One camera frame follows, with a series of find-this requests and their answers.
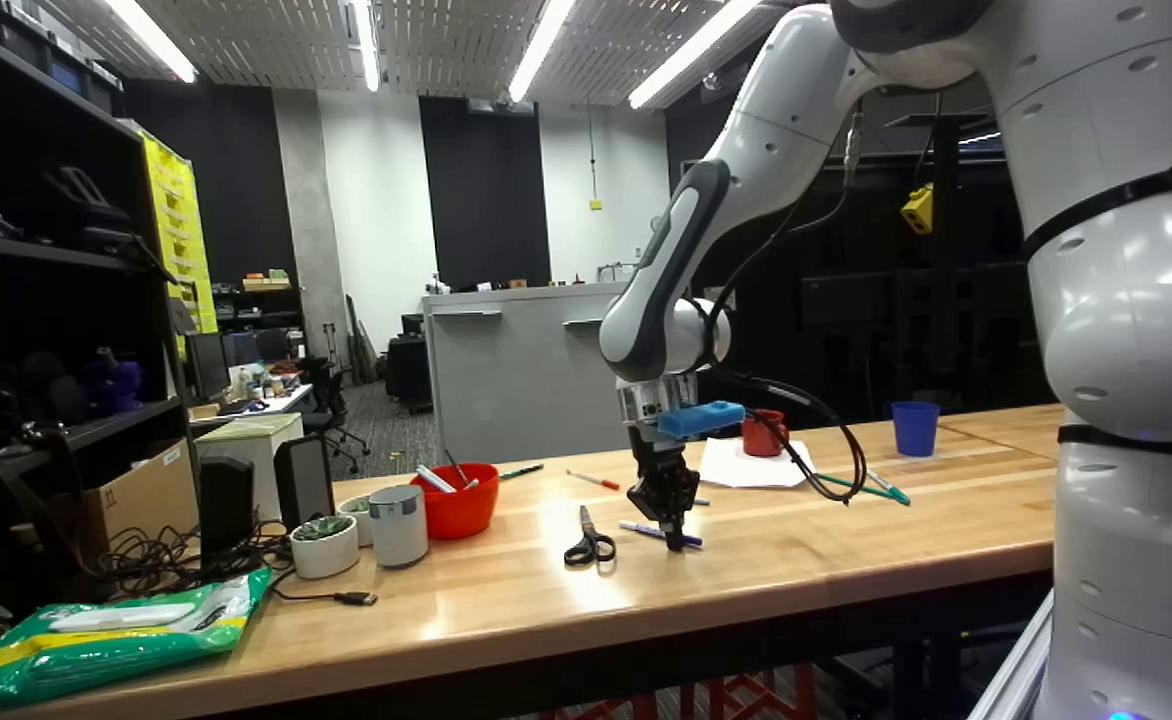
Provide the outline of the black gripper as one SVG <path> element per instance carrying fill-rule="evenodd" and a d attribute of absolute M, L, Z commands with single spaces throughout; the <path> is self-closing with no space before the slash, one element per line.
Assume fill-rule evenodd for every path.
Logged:
<path fill-rule="evenodd" d="M 628 432 L 637 485 L 628 500 L 664 530 L 667 552 L 682 552 L 684 514 L 695 500 L 701 478 L 684 465 L 684 450 L 673 440 L 647 440 L 639 428 Z"/>

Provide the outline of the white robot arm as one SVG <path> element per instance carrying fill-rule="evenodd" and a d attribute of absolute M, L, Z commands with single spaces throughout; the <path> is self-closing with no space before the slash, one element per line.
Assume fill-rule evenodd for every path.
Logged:
<path fill-rule="evenodd" d="M 689 378 L 728 320 L 689 292 L 731 228 L 786 218 L 878 88 L 977 82 L 1056 428 L 1052 597 L 1034 720 L 1172 720 L 1172 0 L 820 0 L 788 10 L 602 326 L 637 485 L 684 532 Z"/>

